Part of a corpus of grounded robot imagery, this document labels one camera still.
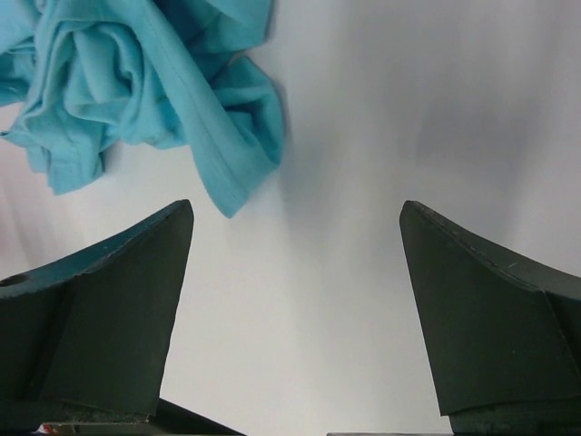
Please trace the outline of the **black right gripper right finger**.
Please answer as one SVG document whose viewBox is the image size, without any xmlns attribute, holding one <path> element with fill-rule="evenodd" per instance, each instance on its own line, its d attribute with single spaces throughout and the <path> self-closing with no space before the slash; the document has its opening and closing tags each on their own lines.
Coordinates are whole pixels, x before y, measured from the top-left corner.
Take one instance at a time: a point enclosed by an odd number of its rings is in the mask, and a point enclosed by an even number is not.
<svg viewBox="0 0 581 436">
<path fill-rule="evenodd" d="M 423 203 L 399 215 L 440 413 L 455 431 L 580 427 L 580 280 Z"/>
</svg>

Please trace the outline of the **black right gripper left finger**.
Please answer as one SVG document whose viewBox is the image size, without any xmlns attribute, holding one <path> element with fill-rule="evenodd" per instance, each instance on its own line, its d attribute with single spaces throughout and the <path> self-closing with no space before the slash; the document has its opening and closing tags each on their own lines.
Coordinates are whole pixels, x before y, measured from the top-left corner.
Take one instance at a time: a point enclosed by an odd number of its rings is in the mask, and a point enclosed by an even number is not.
<svg viewBox="0 0 581 436">
<path fill-rule="evenodd" d="M 187 266 L 192 205 L 1 282 L 4 416 L 148 416 Z"/>
</svg>

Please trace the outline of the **light blue t-shirt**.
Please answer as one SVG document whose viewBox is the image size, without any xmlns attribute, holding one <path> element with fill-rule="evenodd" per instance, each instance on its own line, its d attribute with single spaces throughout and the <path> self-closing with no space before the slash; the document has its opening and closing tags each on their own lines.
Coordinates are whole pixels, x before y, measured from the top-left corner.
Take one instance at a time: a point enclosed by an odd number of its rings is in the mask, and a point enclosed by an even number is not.
<svg viewBox="0 0 581 436">
<path fill-rule="evenodd" d="M 269 1 L 4 1 L 2 132 L 56 194 L 103 175 L 113 144 L 187 145 L 207 194 L 233 217 L 275 171 L 281 99 L 248 57 Z"/>
</svg>

